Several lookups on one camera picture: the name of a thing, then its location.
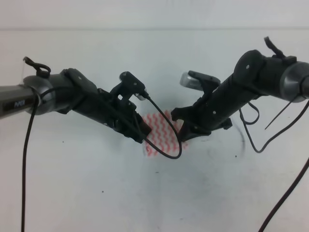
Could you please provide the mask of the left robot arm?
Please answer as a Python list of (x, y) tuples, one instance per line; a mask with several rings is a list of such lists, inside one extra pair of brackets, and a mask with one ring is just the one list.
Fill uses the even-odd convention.
[(19, 85), (1, 86), (2, 118), (31, 110), (35, 110), (36, 115), (50, 112), (65, 115), (74, 111), (137, 143), (142, 143), (152, 131), (130, 101), (132, 96), (141, 101), (148, 96), (145, 85), (130, 72), (121, 73), (120, 83), (111, 91), (105, 91), (77, 69), (51, 74), (48, 66), (28, 57), (23, 60), (36, 74), (24, 78)]

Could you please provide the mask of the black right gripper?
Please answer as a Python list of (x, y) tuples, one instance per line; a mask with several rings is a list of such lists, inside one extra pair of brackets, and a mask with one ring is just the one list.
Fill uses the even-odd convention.
[(232, 126), (230, 117), (245, 104), (258, 97), (258, 93), (226, 79), (212, 93), (204, 93), (192, 107), (175, 108), (171, 111), (173, 121), (183, 120), (180, 140), (210, 135), (217, 129)]

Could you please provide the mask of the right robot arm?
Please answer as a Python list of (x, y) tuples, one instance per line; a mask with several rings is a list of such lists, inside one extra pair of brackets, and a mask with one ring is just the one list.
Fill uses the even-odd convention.
[(309, 65), (295, 56), (285, 56), (268, 37), (264, 38), (271, 57), (258, 50), (244, 53), (232, 74), (223, 82), (195, 71), (185, 72), (180, 84), (203, 91), (192, 106), (175, 108), (172, 120), (182, 120), (181, 141), (208, 136), (217, 129), (232, 126), (230, 117), (244, 105), (261, 96), (273, 96), (288, 102), (302, 102), (309, 97)]

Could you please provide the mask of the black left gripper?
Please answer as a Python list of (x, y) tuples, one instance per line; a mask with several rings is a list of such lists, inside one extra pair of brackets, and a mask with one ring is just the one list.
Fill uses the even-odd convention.
[(151, 127), (136, 112), (136, 105), (129, 99), (132, 94), (119, 83), (110, 92), (101, 88), (75, 87), (79, 97), (73, 111), (113, 129), (117, 133), (142, 144), (142, 134), (149, 135)]

